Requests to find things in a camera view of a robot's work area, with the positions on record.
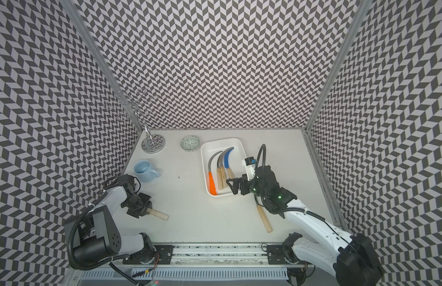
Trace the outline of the blue blade wooden handle sickle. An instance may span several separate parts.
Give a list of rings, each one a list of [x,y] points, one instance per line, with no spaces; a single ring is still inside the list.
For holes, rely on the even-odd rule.
[[[230,155],[230,152],[232,151],[234,149],[234,147],[230,147],[230,148],[228,148],[227,150],[226,150],[226,154],[224,155],[224,168],[226,169],[226,171],[227,171],[227,175],[228,175],[228,178],[229,179],[234,179],[234,174],[233,174],[233,171],[231,170],[231,168],[230,168],[230,165],[229,165],[229,155]]]

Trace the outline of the orange handle small sickle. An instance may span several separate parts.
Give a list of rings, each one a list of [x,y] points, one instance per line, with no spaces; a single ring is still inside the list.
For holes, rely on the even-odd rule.
[[[210,190],[210,194],[213,196],[217,195],[217,188],[215,186],[214,183],[214,179],[213,179],[213,175],[211,172],[211,162],[212,160],[215,158],[215,156],[217,156],[218,154],[220,154],[221,151],[218,151],[217,153],[215,153],[214,155],[211,156],[211,158],[208,161],[208,182],[209,182],[209,190]]]

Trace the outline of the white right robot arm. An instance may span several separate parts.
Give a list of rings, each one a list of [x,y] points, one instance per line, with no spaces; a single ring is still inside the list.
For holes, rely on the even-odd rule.
[[[257,157],[248,157],[240,178],[227,179],[233,194],[253,194],[260,206],[270,214],[279,215],[301,229],[314,241],[303,240],[292,233],[282,243],[289,263],[307,262],[335,277],[340,286],[375,286],[384,275],[372,240],[365,235],[351,234],[329,223],[311,211],[294,193],[279,185],[275,173],[266,163],[266,145]]]

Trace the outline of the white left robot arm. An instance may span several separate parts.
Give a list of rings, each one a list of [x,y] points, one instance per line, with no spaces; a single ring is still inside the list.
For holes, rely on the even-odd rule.
[[[139,190],[141,183],[122,175],[106,186],[100,198],[64,222],[68,261],[72,268],[88,271],[114,260],[149,264],[157,251],[145,233],[122,235],[113,214],[122,208],[139,219],[149,214],[151,197]]]

